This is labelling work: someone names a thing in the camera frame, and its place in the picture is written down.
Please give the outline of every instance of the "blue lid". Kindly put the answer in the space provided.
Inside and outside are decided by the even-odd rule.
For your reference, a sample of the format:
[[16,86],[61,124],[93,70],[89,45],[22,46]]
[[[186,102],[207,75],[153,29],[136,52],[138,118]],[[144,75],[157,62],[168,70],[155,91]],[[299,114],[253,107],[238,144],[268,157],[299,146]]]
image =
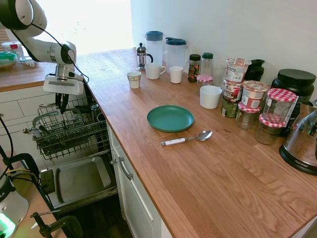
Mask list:
[[162,41],[163,40],[163,32],[148,31],[147,33],[145,33],[145,39],[147,41]]
[[176,38],[172,38],[172,37],[166,37],[166,43],[168,45],[173,45],[173,46],[182,46],[182,45],[186,45],[186,41],[183,39],[176,39]]

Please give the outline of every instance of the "white-handled spoon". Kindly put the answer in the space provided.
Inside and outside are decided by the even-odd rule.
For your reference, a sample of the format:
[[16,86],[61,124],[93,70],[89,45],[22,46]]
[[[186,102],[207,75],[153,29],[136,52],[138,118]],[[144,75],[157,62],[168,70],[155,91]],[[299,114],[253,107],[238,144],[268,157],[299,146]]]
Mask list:
[[175,144],[184,143],[186,141],[193,140],[193,139],[204,141],[204,140],[207,140],[208,138],[210,138],[211,135],[212,135],[212,131],[204,130],[203,132],[199,133],[199,135],[197,137],[179,138],[179,139],[175,139],[175,140],[169,140],[169,141],[162,142],[161,145],[162,146],[175,145]]

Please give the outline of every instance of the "wire rack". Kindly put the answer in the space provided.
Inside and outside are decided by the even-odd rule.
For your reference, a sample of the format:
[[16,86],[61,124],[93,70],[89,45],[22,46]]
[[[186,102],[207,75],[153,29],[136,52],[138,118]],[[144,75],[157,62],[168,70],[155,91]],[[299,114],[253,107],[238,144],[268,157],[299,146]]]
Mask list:
[[106,120],[97,120],[101,111],[92,98],[69,101],[63,114],[55,106],[39,108],[38,113],[33,126],[40,133],[33,134],[33,140],[45,160],[78,151],[93,154],[109,149]]

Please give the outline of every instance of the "dark floor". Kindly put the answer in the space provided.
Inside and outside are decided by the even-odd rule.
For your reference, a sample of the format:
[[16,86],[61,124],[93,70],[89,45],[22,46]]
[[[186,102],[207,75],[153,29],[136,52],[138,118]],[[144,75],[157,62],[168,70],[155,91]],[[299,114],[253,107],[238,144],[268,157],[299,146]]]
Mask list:
[[62,216],[76,216],[84,231],[84,238],[132,238],[122,218],[118,194],[93,204],[67,212]]

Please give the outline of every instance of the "dishwasher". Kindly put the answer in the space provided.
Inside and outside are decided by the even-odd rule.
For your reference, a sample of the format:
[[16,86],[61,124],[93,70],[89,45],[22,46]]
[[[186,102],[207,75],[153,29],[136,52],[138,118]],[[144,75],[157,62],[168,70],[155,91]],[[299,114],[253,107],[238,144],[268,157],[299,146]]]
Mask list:
[[63,114],[55,106],[39,108],[30,130],[44,160],[72,159],[40,172],[59,213],[117,193],[106,119],[92,97],[69,101]]

